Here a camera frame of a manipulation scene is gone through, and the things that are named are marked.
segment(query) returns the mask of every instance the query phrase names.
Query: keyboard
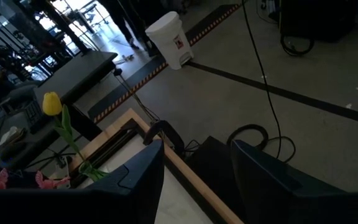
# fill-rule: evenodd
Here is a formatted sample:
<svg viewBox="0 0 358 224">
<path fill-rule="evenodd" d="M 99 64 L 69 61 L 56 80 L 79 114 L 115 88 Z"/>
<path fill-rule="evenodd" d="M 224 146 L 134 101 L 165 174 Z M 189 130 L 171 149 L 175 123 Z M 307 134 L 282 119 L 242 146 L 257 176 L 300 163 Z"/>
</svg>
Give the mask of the keyboard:
<svg viewBox="0 0 358 224">
<path fill-rule="evenodd" d="M 31 101 L 24 108 L 25 117 L 29 125 L 30 133 L 35 134 L 41 130 L 51 119 L 51 117 L 44 114 L 37 101 Z"/>
</svg>

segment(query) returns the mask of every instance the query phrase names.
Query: label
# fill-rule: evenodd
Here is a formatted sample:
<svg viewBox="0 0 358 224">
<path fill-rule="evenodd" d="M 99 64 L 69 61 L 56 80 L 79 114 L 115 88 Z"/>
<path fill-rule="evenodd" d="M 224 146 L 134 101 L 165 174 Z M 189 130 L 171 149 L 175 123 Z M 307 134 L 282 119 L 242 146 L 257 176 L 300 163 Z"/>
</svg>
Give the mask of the label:
<svg viewBox="0 0 358 224">
<path fill-rule="evenodd" d="M 174 43 L 177 45 L 177 48 L 178 49 L 181 49 L 184 45 L 183 45 L 183 41 L 181 41 L 181 38 L 179 35 L 177 35 L 175 38 L 174 38 Z"/>
</svg>

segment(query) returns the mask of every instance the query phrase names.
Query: yellow tulip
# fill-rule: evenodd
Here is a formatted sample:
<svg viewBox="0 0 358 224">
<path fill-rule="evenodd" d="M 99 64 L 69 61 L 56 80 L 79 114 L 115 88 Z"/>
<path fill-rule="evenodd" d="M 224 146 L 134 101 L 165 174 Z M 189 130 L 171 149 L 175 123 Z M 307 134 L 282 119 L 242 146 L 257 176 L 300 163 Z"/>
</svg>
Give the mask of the yellow tulip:
<svg viewBox="0 0 358 224">
<path fill-rule="evenodd" d="M 44 94 L 42 110 L 49 116 L 55 116 L 62 112 L 62 102 L 60 102 L 59 96 L 55 92 Z"/>
</svg>

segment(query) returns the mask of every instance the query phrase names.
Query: wooden frame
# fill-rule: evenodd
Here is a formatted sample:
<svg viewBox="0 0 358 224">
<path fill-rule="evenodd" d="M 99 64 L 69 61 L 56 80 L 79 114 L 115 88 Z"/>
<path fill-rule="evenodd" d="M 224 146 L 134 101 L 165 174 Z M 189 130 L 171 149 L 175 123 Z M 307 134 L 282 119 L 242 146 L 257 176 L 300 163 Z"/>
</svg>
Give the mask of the wooden frame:
<svg viewBox="0 0 358 224">
<path fill-rule="evenodd" d="M 81 154 L 85 158 L 88 158 L 111 137 L 113 137 L 130 119 L 133 119 L 145 132 L 149 130 L 149 125 L 147 125 L 147 123 L 140 118 L 134 110 L 129 109 L 112 125 L 106 128 L 98 137 L 86 145 L 81 150 Z M 167 144 L 164 144 L 164 147 L 165 158 L 168 159 L 170 165 L 175 166 L 175 169 L 180 172 L 180 175 L 192 185 L 192 187 L 209 203 L 211 207 L 213 207 L 214 211 L 221 217 L 222 220 L 226 223 L 243 223 L 240 218 L 185 164 L 185 162 L 172 150 L 171 147 Z M 70 172 L 77 169 L 81 162 L 81 157 L 76 155 L 70 163 Z"/>
</svg>

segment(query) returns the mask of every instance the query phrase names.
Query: concrete floor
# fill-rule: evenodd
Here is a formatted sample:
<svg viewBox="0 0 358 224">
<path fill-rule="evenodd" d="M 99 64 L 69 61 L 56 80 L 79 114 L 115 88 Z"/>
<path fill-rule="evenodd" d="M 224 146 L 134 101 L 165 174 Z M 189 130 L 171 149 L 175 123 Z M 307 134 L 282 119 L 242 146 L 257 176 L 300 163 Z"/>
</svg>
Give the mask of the concrete floor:
<svg viewBox="0 0 358 224">
<path fill-rule="evenodd" d="M 205 10 L 189 10 L 183 18 L 184 27 L 188 29 L 202 19 L 215 4 L 201 3 L 197 7 Z M 277 27 L 261 21 L 254 4 L 246 4 L 247 13 L 269 84 L 343 107 L 351 103 L 358 111 L 358 29 L 337 44 L 317 42 L 303 58 L 289 57 L 281 49 Z M 132 50 L 112 46 L 120 54 Z M 197 63 L 262 82 L 241 10 L 197 43 L 193 51 Z M 125 77 L 147 61 L 147 57 L 139 57 L 121 65 Z M 77 105 L 87 112 L 117 86 L 115 78 L 109 76 Z M 262 125 L 271 137 L 277 135 L 266 92 L 193 67 L 177 71 L 166 68 L 137 94 L 161 119 L 170 122 L 185 142 L 203 142 L 208 136 L 225 142 L 231 132 L 249 123 Z M 292 138 L 297 147 L 290 165 L 346 191 L 358 191 L 358 122 L 277 95 L 272 95 L 272 101 L 283 135 Z M 100 128 L 109 126 L 128 108 L 148 120 L 129 99 L 100 122 Z M 254 132 L 239 138 L 251 144 L 261 140 Z M 84 139 L 78 141 L 80 146 L 86 143 Z M 61 148 L 62 144 L 56 142 L 51 147 Z M 277 148 L 278 143 L 273 142 L 266 152 L 275 155 Z M 280 159 L 290 153 L 291 145 L 283 142 Z"/>
</svg>

